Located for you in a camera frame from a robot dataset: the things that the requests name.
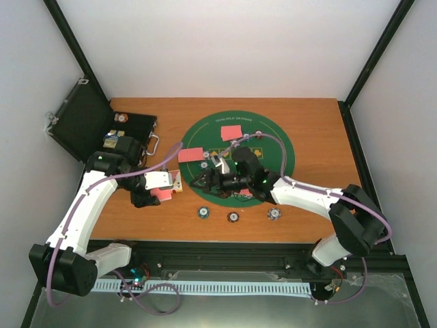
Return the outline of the brown 100 chip stack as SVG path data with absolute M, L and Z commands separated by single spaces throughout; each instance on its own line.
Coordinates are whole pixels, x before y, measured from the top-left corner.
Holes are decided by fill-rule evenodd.
M 237 222 L 239 220 L 239 217 L 240 216 L 239 216 L 239 214 L 237 212 L 230 212 L 227 215 L 227 220 L 228 220 L 228 222 L 235 223 L 235 222 Z

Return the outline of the red card seat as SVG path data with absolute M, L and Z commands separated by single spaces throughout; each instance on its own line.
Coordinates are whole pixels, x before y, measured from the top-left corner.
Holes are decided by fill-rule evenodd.
M 204 160 L 203 148 L 186 148 L 178 152 L 178 162 L 187 163 Z
M 221 127 L 221 139 L 223 141 L 231 141 L 239 139 L 243 136 L 241 125 L 231 125 Z

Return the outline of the purple white chip stack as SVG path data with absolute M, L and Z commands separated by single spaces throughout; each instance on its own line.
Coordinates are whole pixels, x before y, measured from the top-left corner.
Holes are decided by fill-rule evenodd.
M 281 211 L 278 208 L 270 208 L 267 217 L 272 221 L 276 221 L 281 217 Z

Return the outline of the blue 50 chip stack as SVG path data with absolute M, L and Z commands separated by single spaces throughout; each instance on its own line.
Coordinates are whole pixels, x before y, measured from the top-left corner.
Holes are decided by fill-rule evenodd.
M 198 208 L 197 215 L 201 219 L 207 219 L 210 215 L 210 210 L 207 206 L 201 206 Z

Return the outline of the red card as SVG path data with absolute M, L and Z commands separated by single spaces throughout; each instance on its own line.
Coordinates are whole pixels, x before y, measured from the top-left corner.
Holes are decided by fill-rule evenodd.
M 253 197 L 253 194 L 248 189 L 243 189 L 238 194 L 244 197 Z

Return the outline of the red playing card deck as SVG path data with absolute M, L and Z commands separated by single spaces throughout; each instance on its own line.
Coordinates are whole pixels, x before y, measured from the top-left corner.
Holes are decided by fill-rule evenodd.
M 154 188 L 150 191 L 150 194 L 156 196 L 160 202 L 164 202 L 172 199 L 171 189 Z

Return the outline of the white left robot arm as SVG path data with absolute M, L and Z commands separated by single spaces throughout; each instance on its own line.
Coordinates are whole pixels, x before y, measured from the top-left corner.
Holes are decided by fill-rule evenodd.
M 87 250 L 91 233 L 110 197 L 118 190 L 130 192 L 137 208 L 155 206 L 153 189 L 170 189 L 171 174 L 165 165 L 181 150 L 176 143 L 157 165 L 142 167 L 141 144 L 121 137 L 114 149 L 94 152 L 85 164 L 79 190 L 65 217 L 45 244 L 35 244 L 29 260 L 47 297 L 58 290 L 70 295 L 88 295 L 96 280 L 120 268 L 127 275 L 141 270 L 142 258 L 127 242 L 113 242 L 97 251 Z

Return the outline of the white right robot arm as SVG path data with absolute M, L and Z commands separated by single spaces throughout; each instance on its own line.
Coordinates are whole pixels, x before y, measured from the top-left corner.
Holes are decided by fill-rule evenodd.
M 309 264 L 329 267 L 348 256 L 365 257 L 390 238 L 386 219 L 359 186 L 327 189 L 299 182 L 263 167 L 248 147 L 236 149 L 231 158 L 234 169 L 223 157 L 212 156 L 214 166 L 193 178 L 190 187 L 221 199 L 248 189 L 260 202 L 301 208 L 329 220 L 334 232 L 314 245 Z

